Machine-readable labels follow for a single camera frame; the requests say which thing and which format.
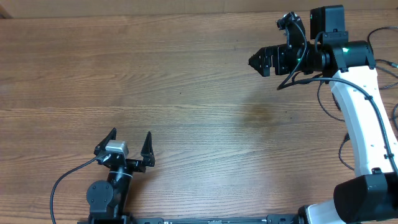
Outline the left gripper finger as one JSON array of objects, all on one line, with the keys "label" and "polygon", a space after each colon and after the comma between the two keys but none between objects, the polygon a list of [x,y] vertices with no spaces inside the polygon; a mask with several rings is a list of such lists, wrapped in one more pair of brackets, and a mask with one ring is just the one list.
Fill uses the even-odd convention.
[{"label": "left gripper finger", "polygon": [[97,144],[94,150],[94,155],[98,155],[101,151],[105,150],[106,145],[110,142],[110,140],[115,140],[117,135],[117,129],[113,128],[109,134],[100,142]]},{"label": "left gripper finger", "polygon": [[145,166],[155,166],[155,156],[152,147],[152,133],[150,131],[147,133],[146,140],[144,141],[144,145],[141,150],[141,156]]}]

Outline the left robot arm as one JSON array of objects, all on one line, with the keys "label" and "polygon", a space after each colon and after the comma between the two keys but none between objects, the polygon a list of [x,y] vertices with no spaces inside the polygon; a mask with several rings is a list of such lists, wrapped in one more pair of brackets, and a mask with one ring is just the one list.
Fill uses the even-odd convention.
[{"label": "left robot arm", "polygon": [[136,223],[133,215],[124,210],[133,173],[144,173],[147,167],[155,166],[150,132],[141,149],[141,160],[128,158],[127,142],[118,141],[116,135],[114,128],[94,150],[95,160],[109,172],[106,180],[93,182],[86,192],[90,205],[89,223]]}]

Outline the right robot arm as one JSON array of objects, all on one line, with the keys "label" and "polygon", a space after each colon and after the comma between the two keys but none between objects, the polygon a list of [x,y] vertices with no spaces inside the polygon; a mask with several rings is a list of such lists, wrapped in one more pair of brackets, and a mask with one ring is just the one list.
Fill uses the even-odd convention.
[{"label": "right robot arm", "polygon": [[267,223],[363,223],[397,218],[397,139],[381,100],[376,60],[368,41],[350,41],[341,5],[310,12],[310,32],[294,12],[276,22],[282,45],[261,48],[248,61],[261,76],[284,76],[280,89],[327,83],[344,116],[354,153],[355,177],[323,203],[295,215],[268,215]]}]

